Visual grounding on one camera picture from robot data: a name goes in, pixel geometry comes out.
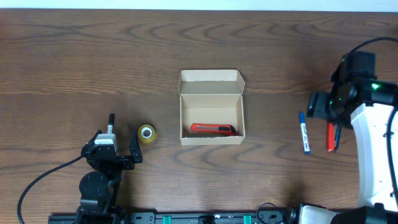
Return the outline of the blue whiteboard marker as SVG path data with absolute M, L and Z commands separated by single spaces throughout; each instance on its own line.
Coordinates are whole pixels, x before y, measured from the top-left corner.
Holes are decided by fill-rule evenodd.
M 301 129 L 301 133 L 302 133 L 303 150 L 304 150 L 305 154 L 310 154 L 310 145 L 309 145 L 309 141 L 308 141 L 305 115 L 302 111 L 299 113 L 299 120 L 300 120 L 300 129 Z

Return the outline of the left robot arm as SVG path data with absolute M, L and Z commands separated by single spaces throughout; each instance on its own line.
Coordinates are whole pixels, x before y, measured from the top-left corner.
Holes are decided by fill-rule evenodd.
M 142 162 L 137 131 L 132 132 L 129 155 L 117 155 L 117 150 L 116 135 L 103 134 L 100 130 L 83 146 L 81 155 L 94 171 L 80 180 L 81 199 L 76 214 L 77 223 L 130 222 L 127 211 L 116 205 L 116 202 L 122 172 L 133 170 L 137 163 Z

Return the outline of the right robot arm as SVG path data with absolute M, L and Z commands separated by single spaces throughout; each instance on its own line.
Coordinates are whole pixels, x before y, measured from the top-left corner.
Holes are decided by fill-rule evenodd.
M 357 207 L 333 211 L 300 204 L 286 223 L 397 223 L 397 85 L 375 75 L 374 53 L 345 54 L 331 91 L 314 91 L 300 117 L 327 122 L 326 149 L 336 152 L 341 130 L 352 129 L 359 169 Z

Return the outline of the red utility knife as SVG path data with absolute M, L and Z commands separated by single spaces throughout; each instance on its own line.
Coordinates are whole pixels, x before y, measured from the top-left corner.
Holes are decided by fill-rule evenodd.
M 193 123 L 190 126 L 190 130 L 193 132 L 217 133 L 217 134 L 224 134 L 227 136 L 235 136 L 236 135 L 235 128 L 230 124 Z

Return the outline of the red stapler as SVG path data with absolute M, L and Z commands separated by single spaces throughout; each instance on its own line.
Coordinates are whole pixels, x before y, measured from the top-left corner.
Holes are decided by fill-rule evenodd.
M 326 150 L 338 152 L 340 146 L 341 126 L 327 122 L 326 126 Z

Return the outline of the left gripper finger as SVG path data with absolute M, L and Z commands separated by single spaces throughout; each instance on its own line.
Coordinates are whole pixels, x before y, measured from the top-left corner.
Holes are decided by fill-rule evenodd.
M 94 136 L 88 141 L 88 144 L 94 144 L 95 143 L 95 139 L 97 138 L 97 136 L 99 135 L 99 134 L 101 134 L 102 133 L 102 130 L 97 130 L 97 132 L 94 134 Z
M 131 140 L 129 143 L 129 151 L 131 153 L 134 163 L 142 163 L 143 156 L 139 147 L 138 132 L 136 129 L 133 130 Z

